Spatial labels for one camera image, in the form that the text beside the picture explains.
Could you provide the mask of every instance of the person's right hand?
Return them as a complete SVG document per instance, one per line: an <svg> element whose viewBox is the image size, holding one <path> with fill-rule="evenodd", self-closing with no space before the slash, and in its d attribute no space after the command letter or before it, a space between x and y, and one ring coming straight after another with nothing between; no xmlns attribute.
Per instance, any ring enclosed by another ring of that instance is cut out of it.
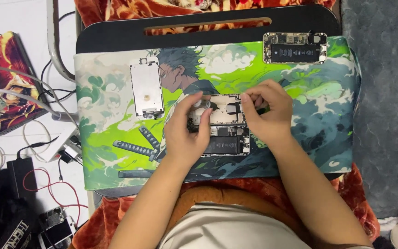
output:
<svg viewBox="0 0 398 249"><path fill-rule="evenodd" d="M293 99L273 80L265 80L241 94L248 128L268 147L291 138ZM258 115L256 107L268 104L270 111Z"/></svg>

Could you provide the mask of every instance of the sword handle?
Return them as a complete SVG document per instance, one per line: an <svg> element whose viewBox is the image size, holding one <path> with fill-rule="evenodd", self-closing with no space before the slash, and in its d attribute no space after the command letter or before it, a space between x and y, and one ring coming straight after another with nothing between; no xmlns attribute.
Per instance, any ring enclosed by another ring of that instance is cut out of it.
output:
<svg viewBox="0 0 398 249"><path fill-rule="evenodd" d="M153 134L147 129L145 126L141 126L138 129L141 134L144 136L145 139L151 144L151 146L155 149L159 149L160 143L158 140L153 136Z"/></svg>
<svg viewBox="0 0 398 249"><path fill-rule="evenodd" d="M130 144L124 141L119 141L116 140L115 142L113 142L113 146L124 149L126 151L131 151L131 152L135 152L144 156L148 156L149 157L149 161L153 161L154 157L156 156L156 153L158 152L158 150L154 149L149 149L149 148L145 148L142 146L138 146L135 144Z"/></svg>

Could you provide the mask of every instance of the black power adapter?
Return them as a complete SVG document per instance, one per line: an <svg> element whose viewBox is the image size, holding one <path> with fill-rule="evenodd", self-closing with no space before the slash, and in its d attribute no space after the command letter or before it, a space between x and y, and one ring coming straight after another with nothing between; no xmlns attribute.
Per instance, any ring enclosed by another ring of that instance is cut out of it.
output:
<svg viewBox="0 0 398 249"><path fill-rule="evenodd" d="M26 174L33 170L33 161L31 157L24 159L18 158L7 162L7 169L12 180L12 189L15 198L24 198L31 200L35 197L36 191L25 190L23 180ZM37 189L35 172L31 172L25 179L24 185L27 189Z"/></svg>

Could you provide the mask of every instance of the phone display assembly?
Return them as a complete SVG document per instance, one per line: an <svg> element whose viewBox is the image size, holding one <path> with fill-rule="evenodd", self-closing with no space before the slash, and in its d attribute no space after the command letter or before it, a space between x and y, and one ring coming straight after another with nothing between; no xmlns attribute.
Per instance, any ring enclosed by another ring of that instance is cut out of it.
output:
<svg viewBox="0 0 398 249"><path fill-rule="evenodd" d="M142 120L163 117L164 100L157 57L132 60L130 73L136 116Z"/></svg>
<svg viewBox="0 0 398 249"><path fill-rule="evenodd" d="M263 62L322 64L326 60L324 33L266 33L263 35Z"/></svg>
<svg viewBox="0 0 398 249"><path fill-rule="evenodd" d="M49 240L55 245L59 244L63 240L66 240L75 233L76 229L73 224L71 217L67 217L63 222L54 225L53 227L46 229ZM44 232L38 235L39 244L41 249L50 249L53 246L50 244Z"/></svg>
<svg viewBox="0 0 398 249"><path fill-rule="evenodd" d="M200 117L210 115L210 142L202 156L246 156L250 153L250 130L246 125L239 94L204 95L193 106L187 120L191 133L198 132Z"/></svg>

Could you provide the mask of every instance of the black battery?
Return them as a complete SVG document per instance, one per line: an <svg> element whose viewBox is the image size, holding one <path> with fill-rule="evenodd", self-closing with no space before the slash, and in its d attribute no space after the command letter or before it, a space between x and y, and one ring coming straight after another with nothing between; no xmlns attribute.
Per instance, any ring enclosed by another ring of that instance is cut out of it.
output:
<svg viewBox="0 0 398 249"><path fill-rule="evenodd" d="M238 136L212 136L204 154L238 154L240 152Z"/></svg>
<svg viewBox="0 0 398 249"><path fill-rule="evenodd" d="M320 46L315 44L287 45L271 44L272 62L317 62L319 61Z"/></svg>

